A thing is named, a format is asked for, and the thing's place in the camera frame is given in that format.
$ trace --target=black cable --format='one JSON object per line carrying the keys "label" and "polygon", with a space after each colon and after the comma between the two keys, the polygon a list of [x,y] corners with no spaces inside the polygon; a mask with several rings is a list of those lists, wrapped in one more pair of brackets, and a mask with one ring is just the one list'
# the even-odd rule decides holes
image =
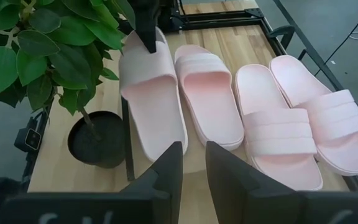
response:
{"label": "black cable", "polygon": [[189,18],[187,18],[185,9],[183,8],[183,3],[181,0],[179,0],[179,5],[180,5],[180,9],[181,9],[181,13],[183,13],[183,16],[185,17],[187,23],[190,23]]}
{"label": "black cable", "polygon": [[[358,23],[356,24],[356,26],[352,29],[352,31],[349,33],[349,35],[342,41],[341,44],[339,44],[339,46],[334,50],[334,52],[327,58],[327,60],[324,62],[324,64],[326,65],[327,62],[331,59],[331,57],[334,56],[334,54],[339,50],[339,48],[342,47],[343,44],[345,44],[345,42],[348,40],[348,38],[353,34],[353,32],[358,28]],[[317,75],[317,73],[319,73],[321,71],[321,68],[319,68],[319,70],[315,73],[315,76]]]}

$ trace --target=wooden table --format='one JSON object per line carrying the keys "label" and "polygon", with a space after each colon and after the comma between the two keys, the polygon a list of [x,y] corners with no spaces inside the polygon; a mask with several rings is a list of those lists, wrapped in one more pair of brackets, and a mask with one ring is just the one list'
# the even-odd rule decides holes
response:
{"label": "wooden table", "polygon": [[[218,2],[209,4],[185,5],[187,14],[201,12],[234,11],[257,7],[253,0],[242,2]],[[228,27],[220,29],[191,30],[181,34],[167,35],[171,53],[183,44],[197,44],[205,47],[224,60],[232,74],[243,65],[259,63],[268,65],[275,57],[259,26]],[[110,53],[114,61],[105,61],[105,67],[118,73],[119,52]],[[101,84],[96,96],[86,107],[88,112],[106,110],[121,114],[119,83],[109,80]],[[183,190],[180,210],[180,223],[217,223],[209,192],[205,148],[199,142],[190,112],[185,100],[181,106],[186,121],[189,144],[184,156]],[[71,127],[81,118],[71,116],[55,100],[50,112],[50,123],[32,174],[29,192],[118,192],[126,185],[126,165],[123,162],[115,169],[102,169],[88,166],[74,159],[67,149],[67,137]],[[140,176],[151,162],[145,157],[131,120],[132,151],[135,176]],[[244,146],[233,151],[247,160]],[[348,190],[340,175],[319,165],[324,180],[323,190]]]}

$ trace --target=black metal frame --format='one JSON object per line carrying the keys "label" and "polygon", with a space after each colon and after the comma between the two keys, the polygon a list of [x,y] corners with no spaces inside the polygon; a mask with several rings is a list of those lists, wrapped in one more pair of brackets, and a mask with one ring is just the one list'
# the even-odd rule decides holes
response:
{"label": "black metal frame", "polygon": [[[339,83],[337,78],[333,75],[332,71],[324,63],[323,59],[310,44],[309,40],[306,38],[301,29],[297,26],[295,21],[289,15],[287,10],[281,4],[279,0],[274,0],[277,7],[287,21],[290,23],[289,26],[279,27],[272,30],[267,23],[264,15],[260,9],[245,9],[243,11],[229,11],[229,12],[212,12],[212,13],[202,13],[202,14],[190,14],[190,15],[179,15],[177,14],[178,6],[175,6],[172,9],[172,17],[170,18],[171,26],[164,27],[163,31],[165,33],[169,32],[180,32],[182,30],[196,30],[196,29],[215,29],[222,27],[235,27],[235,26],[260,26],[266,39],[268,40],[271,48],[274,53],[279,55],[287,54],[285,49],[288,47],[288,44],[291,41],[294,33],[296,33],[306,49],[302,51],[299,59],[302,59],[307,53],[321,71],[327,76],[328,80],[331,82],[336,91],[343,90],[344,88]],[[282,35],[281,42],[278,41],[277,37]],[[124,130],[125,130],[125,150],[126,150],[126,168],[127,168],[127,179],[132,181],[135,179],[134,174],[134,161],[132,156],[132,146],[131,146],[131,132],[129,124],[129,109],[127,101],[122,98],[122,116],[124,120]],[[358,175],[354,177],[343,177],[346,181],[347,186],[351,191],[358,191]]]}

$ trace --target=pink slide sandal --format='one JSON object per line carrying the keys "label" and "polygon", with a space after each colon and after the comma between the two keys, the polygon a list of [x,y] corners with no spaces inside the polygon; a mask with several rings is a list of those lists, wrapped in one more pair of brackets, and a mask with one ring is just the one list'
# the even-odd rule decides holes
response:
{"label": "pink slide sandal", "polygon": [[119,59],[121,95],[128,101],[145,155],[156,161],[175,141],[183,153],[188,139],[178,80],[164,35],[156,30],[157,52],[150,54],[131,32]]}
{"label": "pink slide sandal", "polygon": [[200,141],[214,141],[227,150],[239,147],[244,128],[223,61],[197,45],[175,52],[175,69]]}
{"label": "pink slide sandal", "polygon": [[270,69],[288,104],[308,110],[317,160],[341,175],[358,174],[358,106],[349,90],[332,93],[296,58],[273,59]]}
{"label": "pink slide sandal", "polygon": [[323,179],[313,155],[305,109],[290,109],[270,70],[246,65],[236,76],[245,128],[247,157],[253,166],[294,190],[319,190]]}

